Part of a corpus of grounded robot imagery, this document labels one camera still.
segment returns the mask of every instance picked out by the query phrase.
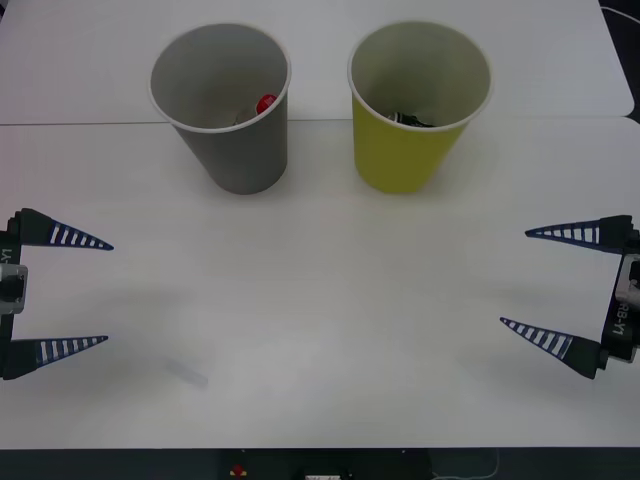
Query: paper cup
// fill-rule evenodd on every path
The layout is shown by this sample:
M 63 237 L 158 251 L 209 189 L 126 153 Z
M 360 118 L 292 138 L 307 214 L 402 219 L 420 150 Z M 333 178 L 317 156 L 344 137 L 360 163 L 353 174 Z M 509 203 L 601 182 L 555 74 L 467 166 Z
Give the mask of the paper cup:
M 206 25 L 162 51 L 149 80 L 151 101 L 225 190 L 257 193 L 287 166 L 291 64 L 266 33 L 237 24 Z M 233 125 L 266 94 L 277 100 Z
M 396 23 L 371 33 L 351 53 L 348 75 L 356 167 L 387 193 L 420 190 L 492 91 L 491 67 L 480 47 L 431 22 Z M 387 118 L 396 112 L 435 128 Z

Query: red object inside cup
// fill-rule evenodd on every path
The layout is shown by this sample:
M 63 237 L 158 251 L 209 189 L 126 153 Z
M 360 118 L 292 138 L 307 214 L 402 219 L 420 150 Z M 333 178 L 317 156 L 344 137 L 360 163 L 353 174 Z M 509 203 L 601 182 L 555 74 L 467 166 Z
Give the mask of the red object inside cup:
M 271 94 L 267 94 L 264 97 L 262 97 L 260 99 L 260 101 L 258 102 L 258 104 L 256 105 L 257 114 L 260 115 L 267 108 L 269 108 L 271 105 L 273 105 L 273 102 L 275 102 L 277 98 L 278 97 L 276 97 L 275 95 L 271 95 Z

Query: black base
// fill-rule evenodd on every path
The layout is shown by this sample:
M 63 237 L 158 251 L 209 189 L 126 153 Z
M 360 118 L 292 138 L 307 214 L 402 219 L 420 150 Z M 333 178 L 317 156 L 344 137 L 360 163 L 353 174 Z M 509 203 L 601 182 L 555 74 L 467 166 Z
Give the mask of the black base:
M 246 471 L 246 476 L 231 475 L 237 466 Z M 340 475 L 342 480 L 432 478 L 427 449 L 223 450 L 220 453 L 220 479 L 304 480 L 305 475 Z

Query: cable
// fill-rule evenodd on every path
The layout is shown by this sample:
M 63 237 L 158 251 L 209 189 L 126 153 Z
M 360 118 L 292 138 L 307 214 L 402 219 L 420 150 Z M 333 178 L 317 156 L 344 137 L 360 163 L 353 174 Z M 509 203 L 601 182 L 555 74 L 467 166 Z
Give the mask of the cable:
M 498 470 L 500 469 L 500 450 L 496 448 L 496 467 L 493 469 L 489 475 L 481 475 L 481 476 L 473 476 L 473 477 L 456 477 L 453 475 L 440 475 L 436 472 L 433 472 L 435 477 L 431 480 L 487 480 L 489 478 L 493 478 L 498 474 Z
M 620 10 L 616 10 L 615 8 L 611 8 L 611 7 L 600 7 L 600 8 L 602 8 L 602 10 L 606 10 L 607 12 L 615 13 L 616 15 L 620 15 L 621 17 L 628 18 L 632 22 L 636 22 L 638 25 L 640 25 L 640 20 L 638 20 L 635 17 L 632 17 L 628 13 L 621 12 Z

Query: yellow paper cup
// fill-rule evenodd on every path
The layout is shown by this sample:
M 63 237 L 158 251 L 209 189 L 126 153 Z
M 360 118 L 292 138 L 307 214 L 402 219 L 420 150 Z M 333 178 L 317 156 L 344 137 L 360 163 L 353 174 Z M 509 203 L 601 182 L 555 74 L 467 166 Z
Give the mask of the yellow paper cup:
M 395 23 L 371 33 L 353 49 L 348 74 L 356 168 L 386 193 L 420 190 L 492 91 L 480 47 L 432 22 Z M 435 128 L 387 118 L 396 112 Z

